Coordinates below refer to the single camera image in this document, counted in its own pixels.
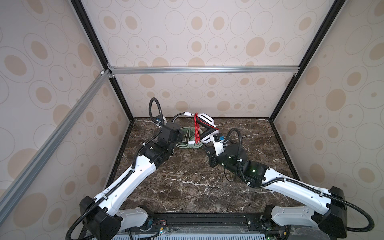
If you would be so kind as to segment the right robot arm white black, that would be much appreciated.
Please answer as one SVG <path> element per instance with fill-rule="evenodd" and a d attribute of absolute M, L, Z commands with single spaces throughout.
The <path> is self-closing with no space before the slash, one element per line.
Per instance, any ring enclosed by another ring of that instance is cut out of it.
<path fill-rule="evenodd" d="M 267 206 L 260 219 L 265 230 L 285 225 L 308 226 L 318 228 L 330 237 L 345 239 L 348 232 L 365 233 L 374 229 L 373 218 L 363 209 L 347 202 L 340 188 L 326 189 L 307 185 L 264 164 L 249 161 L 238 129 L 230 129 L 225 137 L 216 128 L 196 135 L 203 144 L 214 145 L 212 148 L 205 148 L 212 168 L 220 165 L 249 188 L 278 192 L 303 204 L 302 207 L 288 208 Z M 348 208 L 363 215 L 368 225 L 362 228 L 348 227 Z"/>

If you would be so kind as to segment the mint green headphones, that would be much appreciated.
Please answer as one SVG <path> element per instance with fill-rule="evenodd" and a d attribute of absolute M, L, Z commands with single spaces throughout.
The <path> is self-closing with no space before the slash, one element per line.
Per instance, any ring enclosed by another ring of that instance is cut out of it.
<path fill-rule="evenodd" d="M 184 138 L 176 143 L 176 146 L 180 149 L 199 149 L 203 146 L 203 143 L 195 142 L 195 128 L 183 127 L 181 130 L 184 133 Z"/>

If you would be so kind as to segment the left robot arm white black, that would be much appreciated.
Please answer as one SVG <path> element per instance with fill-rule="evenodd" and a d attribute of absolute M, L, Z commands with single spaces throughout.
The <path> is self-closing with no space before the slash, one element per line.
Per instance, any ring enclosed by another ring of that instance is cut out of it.
<path fill-rule="evenodd" d="M 149 113 L 156 104 L 160 117 L 150 115 L 158 125 L 159 131 L 144 142 L 135 153 L 132 165 L 104 191 L 94 198 L 84 197 L 80 202 L 80 217 L 70 226 L 65 238 L 70 240 L 79 224 L 83 224 L 91 233 L 86 238 L 91 240 L 111 240 L 121 230 L 142 227 L 147 222 L 148 213 L 141 209 L 121 210 L 128 196 L 174 154 L 175 145 L 183 138 L 183 131 L 176 123 L 165 123 L 161 105 L 153 97 L 149 103 Z"/>

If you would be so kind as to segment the white black headphones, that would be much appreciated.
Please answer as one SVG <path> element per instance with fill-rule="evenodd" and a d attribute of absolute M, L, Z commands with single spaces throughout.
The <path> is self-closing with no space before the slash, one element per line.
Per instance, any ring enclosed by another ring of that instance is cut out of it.
<path fill-rule="evenodd" d="M 208 144 L 211 141 L 210 136 L 214 134 L 218 134 L 219 129 L 216 127 L 214 119 L 208 116 L 204 113 L 189 113 L 189 112 L 183 112 L 180 114 L 177 114 L 172 119 L 172 123 L 175 122 L 175 120 L 180 116 L 186 116 L 186 117 L 193 117 L 194 118 L 194 126 L 192 128 L 195 128 L 195 142 L 203 143 L 203 145 Z"/>

